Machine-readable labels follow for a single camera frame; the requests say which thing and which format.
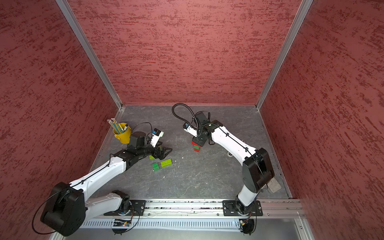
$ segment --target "lego brick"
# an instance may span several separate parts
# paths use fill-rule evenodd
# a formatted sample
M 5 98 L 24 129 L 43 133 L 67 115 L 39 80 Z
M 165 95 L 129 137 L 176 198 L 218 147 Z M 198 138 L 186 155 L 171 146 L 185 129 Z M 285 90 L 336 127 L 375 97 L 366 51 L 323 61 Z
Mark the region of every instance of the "lego brick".
M 169 165 L 172 165 L 171 159 L 164 160 L 164 161 L 161 162 L 161 167 L 166 167 L 166 166 L 169 166 Z
M 152 164 L 152 167 L 153 167 L 153 171 L 155 172 L 160 170 L 159 165 L 157 163 Z

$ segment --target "black cable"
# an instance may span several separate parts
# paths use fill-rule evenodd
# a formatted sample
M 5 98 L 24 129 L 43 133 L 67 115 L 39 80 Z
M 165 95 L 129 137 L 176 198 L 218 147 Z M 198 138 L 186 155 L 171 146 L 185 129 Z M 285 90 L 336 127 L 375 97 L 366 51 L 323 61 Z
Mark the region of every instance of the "black cable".
M 151 124 L 150 122 L 142 122 L 142 123 L 139 123 L 138 125 L 136 125 L 136 126 L 134 126 L 134 127 L 132 128 L 131 132 L 133 133 L 133 130 L 134 130 L 137 126 L 139 126 L 139 125 L 141 125 L 141 124 L 144 124 L 144 123 L 148 123 L 148 124 L 151 126 L 151 132 L 150 132 L 150 133 L 152 133 L 153 129 L 152 129 L 152 124 Z
M 126 231 L 124 231 L 124 232 L 122 232 L 122 233 L 126 233 L 126 232 L 132 230 L 132 229 L 133 229 L 134 227 L 136 227 L 136 225 L 139 223 L 139 220 L 140 220 L 140 213 L 139 213 L 138 211 L 136 211 L 136 210 L 133 210 L 133 213 L 135 213 L 135 212 L 137 212 L 137 213 L 139 214 L 139 219 L 137 220 L 137 222 L 135 223 L 135 225 L 134 225 L 133 227 L 131 227 L 130 229 L 127 229 Z
M 133 208 L 133 205 L 131 205 L 131 207 L 132 207 L 132 214 L 131 214 L 131 219 L 129 220 L 130 221 L 129 224 L 132 223 L 132 219 L 133 219 L 133 215 L 134 215 L 134 211 L 135 211 L 135 209 Z M 117 221 L 119 221 L 120 223 L 118 223 L 119 224 L 118 226 L 114 225 L 115 227 L 121 227 L 121 225 L 123 225 L 125 222 L 127 222 L 127 220 L 115 218 L 115 220 L 113 221 L 113 224 L 117 224 L 116 223 Z
M 196 114 L 198 114 L 198 113 L 202 113 L 202 112 L 206 112 L 206 113 L 208 113 L 208 121 L 211 119 L 211 113 L 210 112 L 208 112 L 208 111 L 198 111 Z
M 252 215 L 252 211 L 250 212 L 249 217 L 248 217 L 246 220 L 244 220 L 243 222 L 248 221 L 249 218 L 251 217 L 251 215 Z M 242 223 L 240 223 L 240 229 L 241 229 L 240 232 L 243 232 L 243 231 L 244 231 L 244 230 L 243 230 L 243 224 L 242 224 Z
M 256 230 L 257 216 L 255 216 L 254 220 L 255 220 L 255 226 L 253 227 L 253 230 L 252 232 L 249 233 L 249 235 L 251 235 L 251 233 L 254 233 Z
M 106 168 L 106 167 L 109 167 L 109 164 L 111 163 L 111 155 L 113 155 L 113 154 L 112 154 L 112 153 L 109 154 L 109 162 L 108 162 L 108 164 L 105 165 L 102 169 L 98 170 L 96 173 L 100 172 L 101 170 L 103 170 L 103 169 Z M 85 180 L 87 180 L 88 178 L 92 177 L 92 176 L 95 175 L 96 173 L 90 175 L 90 176 L 87 177 L 86 179 L 83 179 L 83 180 L 81 180 L 79 183 L 77 183 L 77 184 L 75 184 L 75 185 L 73 185 L 73 186 L 70 186 L 70 187 L 75 187 L 75 186 L 77 186 L 77 185 L 79 185 L 79 184 L 83 184 Z M 35 212 L 35 214 L 33 215 L 33 218 L 32 218 L 32 230 L 33 230 L 35 233 L 40 234 L 40 235 L 47 235 L 47 234 L 51 234 L 51 233 L 55 233 L 55 232 L 57 232 L 57 231 L 48 232 L 48 233 L 41 233 L 41 232 L 38 232 L 38 231 L 35 229 L 34 222 L 35 222 L 35 218 L 36 218 L 37 212 L 38 212 L 38 211 L 40 210 L 40 208 L 44 205 L 44 203 L 46 203 L 48 200 L 50 200 L 51 197 L 55 196 L 56 194 L 58 194 L 58 193 L 60 193 L 60 192 L 62 192 L 62 191 L 65 191 L 65 190 L 69 190 L 69 188 L 65 188 L 65 189 L 62 189 L 62 190 L 60 190 L 60 191 L 58 191 L 58 192 L 55 192 L 55 193 L 52 194 L 49 198 L 47 198 L 47 199 L 46 199 L 46 200 L 39 206 L 39 208 L 37 208 L 37 210 L 36 210 L 36 212 Z
M 192 119 L 193 119 L 193 121 L 196 123 L 197 135 L 200 136 L 200 135 L 201 135 L 201 132 L 202 132 L 202 129 L 200 129 L 200 123 L 199 123 L 199 120 L 197 119 L 197 117 L 196 117 L 196 115 L 194 114 L 194 112 L 192 111 L 192 109 L 191 109 L 188 105 L 186 105 L 186 104 L 184 104 L 184 103 L 176 103 L 176 104 L 173 105 L 173 107 L 172 107 L 172 113 L 173 113 L 173 115 L 174 115 L 175 117 L 177 117 L 178 119 L 183 120 L 185 123 L 188 123 L 188 124 L 189 124 L 189 122 L 188 122 L 187 120 L 185 120 L 184 118 L 178 116 L 178 115 L 175 113 L 175 108 L 176 108 L 177 106 L 184 106 L 184 107 L 186 107 L 186 108 L 192 113 L 192 117 L 193 117 Z

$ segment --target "yellow bucket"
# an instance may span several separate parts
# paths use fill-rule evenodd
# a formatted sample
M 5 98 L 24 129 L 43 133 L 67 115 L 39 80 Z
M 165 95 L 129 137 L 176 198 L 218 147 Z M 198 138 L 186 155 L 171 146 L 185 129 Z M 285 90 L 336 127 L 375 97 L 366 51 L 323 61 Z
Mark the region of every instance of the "yellow bucket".
M 124 129 L 127 124 L 122 122 L 120 123 L 120 125 Z M 131 128 L 129 126 L 127 131 L 123 132 L 122 134 L 117 133 L 115 129 L 113 129 L 113 133 L 115 134 L 115 138 L 119 139 L 122 144 L 129 143 L 129 138 L 131 136 Z

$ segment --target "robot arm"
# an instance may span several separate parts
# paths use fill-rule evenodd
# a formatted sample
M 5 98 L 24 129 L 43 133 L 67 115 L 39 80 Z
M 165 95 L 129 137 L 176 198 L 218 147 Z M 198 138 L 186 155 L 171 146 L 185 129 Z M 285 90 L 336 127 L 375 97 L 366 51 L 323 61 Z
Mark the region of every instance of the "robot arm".
M 174 108 L 179 105 L 187 107 L 192 113 L 197 128 L 175 114 Z M 208 118 L 203 112 L 195 115 L 188 106 L 180 103 L 172 107 L 172 113 L 185 121 L 183 128 L 193 135 L 192 144 L 203 147 L 207 140 L 212 140 L 235 156 L 242 165 L 244 186 L 236 197 L 236 210 L 242 215 L 248 214 L 259 191 L 275 176 L 268 152 L 263 148 L 256 149 L 247 145 L 230 133 L 219 121 L 210 121 L 210 114 Z
M 40 220 L 63 236 L 69 236 L 84 221 L 101 214 L 118 211 L 120 215 L 126 215 L 132 210 L 132 206 L 129 196 L 121 191 L 116 190 L 106 196 L 90 200 L 89 197 L 109 180 L 146 156 L 152 155 L 163 160 L 172 151 L 171 148 L 160 147 L 162 142 L 159 138 L 163 134 L 155 128 L 151 141 L 146 144 L 146 134 L 134 132 L 130 136 L 127 148 L 114 154 L 101 167 L 69 184 L 61 182 L 55 185 Z

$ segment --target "aluminum frame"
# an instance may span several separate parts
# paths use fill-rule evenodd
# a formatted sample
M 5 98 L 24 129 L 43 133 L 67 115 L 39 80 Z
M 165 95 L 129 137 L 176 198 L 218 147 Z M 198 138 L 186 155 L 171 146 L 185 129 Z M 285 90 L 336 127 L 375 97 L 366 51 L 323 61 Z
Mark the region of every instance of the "aluminum frame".
M 295 219 L 295 223 L 301 240 L 314 240 L 314 236 L 307 219 Z
M 293 40 L 295 39 L 297 33 L 299 32 L 300 26 L 303 23 L 303 20 L 305 18 L 305 15 L 307 15 L 308 10 L 312 4 L 313 0 L 303 0 L 299 6 L 299 9 L 296 13 L 295 18 L 293 19 L 291 28 L 288 31 L 288 34 L 284 40 L 283 46 L 281 47 L 281 50 L 279 52 L 279 55 L 277 56 L 276 62 L 273 65 L 273 68 L 271 70 L 271 74 L 269 75 L 263 91 L 260 94 L 259 99 L 256 103 L 256 108 L 259 111 L 261 106 L 264 103 L 264 100 L 269 92 L 269 90 L 272 87 L 273 82 L 275 81 L 275 78 L 280 70 L 281 65 L 283 64 L 283 61 L 285 57 L 288 54 L 289 49 L 291 48 L 291 45 L 293 43 Z
M 75 33 L 77 39 L 79 40 L 80 44 L 83 46 L 84 51 L 88 55 L 89 59 L 91 60 L 91 63 L 95 67 L 97 73 L 99 74 L 101 80 L 103 81 L 105 87 L 107 88 L 109 94 L 113 98 L 113 101 L 115 101 L 116 106 L 121 109 L 122 102 L 116 93 L 115 89 L 113 88 L 113 85 L 111 81 L 108 78 L 108 75 L 104 71 L 103 66 L 101 65 L 99 59 L 97 58 L 96 53 L 94 52 L 91 44 L 89 43 L 87 37 L 85 36 L 83 30 L 80 27 L 79 22 L 77 21 L 75 15 L 73 14 L 70 5 L 68 4 L 67 0 L 56 0 L 57 4 L 59 5 L 59 8 L 61 9 L 62 13 L 64 14 L 65 18 L 67 19 L 69 25 L 71 26 L 73 32 Z
M 224 216 L 223 200 L 233 199 L 141 199 L 146 200 L 143 218 L 234 218 Z M 268 218 L 306 218 L 299 199 L 257 199 Z M 96 218 L 116 218 L 98 216 Z

